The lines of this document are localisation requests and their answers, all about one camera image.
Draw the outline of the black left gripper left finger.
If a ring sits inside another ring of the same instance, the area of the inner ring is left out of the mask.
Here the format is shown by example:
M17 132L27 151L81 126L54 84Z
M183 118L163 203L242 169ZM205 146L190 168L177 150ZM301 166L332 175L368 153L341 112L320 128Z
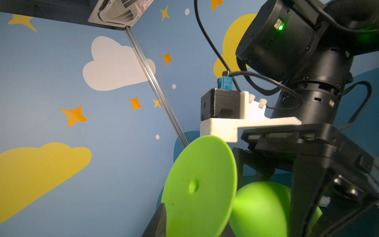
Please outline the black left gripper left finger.
M165 204L161 203L147 225L142 237L166 237L167 216Z

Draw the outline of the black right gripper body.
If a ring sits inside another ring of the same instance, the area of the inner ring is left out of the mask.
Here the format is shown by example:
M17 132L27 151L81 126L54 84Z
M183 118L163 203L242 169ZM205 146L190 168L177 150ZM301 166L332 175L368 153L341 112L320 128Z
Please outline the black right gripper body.
M293 179L293 163L298 155L335 159L357 168L367 180L374 166L371 155L326 123L249 128L241 138L248 149L238 149L236 159L256 170L256 182L268 181L276 169L292 173Z

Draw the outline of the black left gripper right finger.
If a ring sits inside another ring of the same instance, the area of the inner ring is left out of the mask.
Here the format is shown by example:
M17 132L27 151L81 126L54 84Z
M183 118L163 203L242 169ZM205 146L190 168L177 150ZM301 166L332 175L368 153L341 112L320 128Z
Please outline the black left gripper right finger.
M236 237L233 230L231 229L230 224L227 224L220 237Z

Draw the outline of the green wine glass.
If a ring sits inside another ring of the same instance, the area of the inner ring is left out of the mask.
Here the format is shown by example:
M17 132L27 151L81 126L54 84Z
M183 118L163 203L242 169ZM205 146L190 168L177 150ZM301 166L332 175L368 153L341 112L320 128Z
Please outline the green wine glass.
M161 201L169 237L219 237L226 227L237 237L289 236L290 188L267 181L239 188L235 157L216 136L199 137L182 151Z

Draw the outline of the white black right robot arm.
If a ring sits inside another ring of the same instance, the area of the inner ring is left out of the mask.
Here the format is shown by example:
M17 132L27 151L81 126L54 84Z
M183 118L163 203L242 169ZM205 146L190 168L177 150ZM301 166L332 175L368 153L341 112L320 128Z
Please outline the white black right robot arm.
M378 1L267 1L237 47L240 75L282 87L272 117L301 122L241 137L264 179L275 168L293 174L291 237L331 237L379 201L368 182L373 156L333 126L356 86L354 56L378 49Z

